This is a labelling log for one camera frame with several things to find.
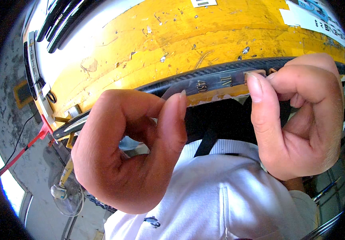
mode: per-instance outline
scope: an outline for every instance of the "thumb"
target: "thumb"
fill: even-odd
[[[277,94],[270,82],[257,73],[247,74],[247,86],[252,99],[251,122],[258,142],[259,157],[268,171],[277,169],[275,160],[286,151]]]
[[[179,159],[180,153],[187,142],[184,122],[186,115],[187,97],[183,90],[172,95],[164,103],[159,113],[157,123],[157,137],[150,155],[154,161],[167,164],[166,170],[172,170]]]

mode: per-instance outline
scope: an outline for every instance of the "red rod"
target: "red rod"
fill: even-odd
[[[41,118],[42,118],[42,121],[43,121],[43,126],[40,130],[40,132],[38,133],[38,135],[31,141],[29,142],[29,144],[26,145],[25,148],[23,148],[19,153],[18,155],[11,161],[9,162],[8,164],[6,164],[5,166],[3,166],[0,170],[0,176],[5,172],[7,171],[21,156],[22,154],[27,150],[29,149],[29,147],[31,147],[39,138],[40,139],[44,139],[45,136],[47,135],[47,133],[49,132],[50,134],[53,133],[49,123],[47,122],[46,118],[43,116],[43,114],[41,115]]]

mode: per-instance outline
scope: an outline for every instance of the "yellow painted surface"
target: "yellow painted surface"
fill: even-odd
[[[194,8],[189,0],[145,0],[107,23],[102,34],[94,36],[90,57],[71,61],[55,81],[53,116],[64,117],[64,111],[76,104],[86,111],[108,89],[136,88],[195,68],[236,61],[238,56],[325,52],[345,62],[345,48],[336,41],[284,24],[279,12],[288,9],[284,0],[217,2]],[[244,55],[246,46],[250,51]],[[227,91],[231,96],[248,93],[245,86]],[[208,94],[195,95],[189,104],[209,99]]]

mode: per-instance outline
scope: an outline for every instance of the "concrete floor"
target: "concrete floor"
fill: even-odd
[[[21,40],[22,20],[18,20],[16,28],[9,33],[0,55],[0,154],[4,161],[13,152],[23,124],[33,115],[29,105],[17,108],[13,92],[13,87],[26,79]],[[38,134],[41,126],[42,123],[38,124],[35,119],[26,124],[15,155]],[[54,177],[63,170],[63,164],[54,147],[48,146],[49,141],[49,138],[38,140],[10,169],[18,183],[33,195],[26,228],[39,240],[61,239],[69,219],[57,209],[50,193]],[[70,239],[93,239],[98,231],[103,232],[105,212],[87,200]]]

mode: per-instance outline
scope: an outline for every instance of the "fingernail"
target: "fingernail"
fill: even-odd
[[[296,93],[290,100],[290,106],[294,107],[297,101],[298,94]]]
[[[186,108],[187,108],[187,96],[186,96],[186,90],[183,90],[179,94],[179,111],[180,111],[180,118],[184,120],[184,117],[186,116]]]
[[[247,73],[247,86],[250,91],[251,100],[254,103],[259,103],[263,98],[262,85],[257,77]]]
[[[185,96],[186,96],[186,89],[183,89],[183,91],[179,95],[179,98],[183,98]]]
[[[268,75],[268,76],[266,77],[266,79],[267,79],[267,80],[271,80],[276,74],[277,74],[277,72],[274,72],[274,73]]]

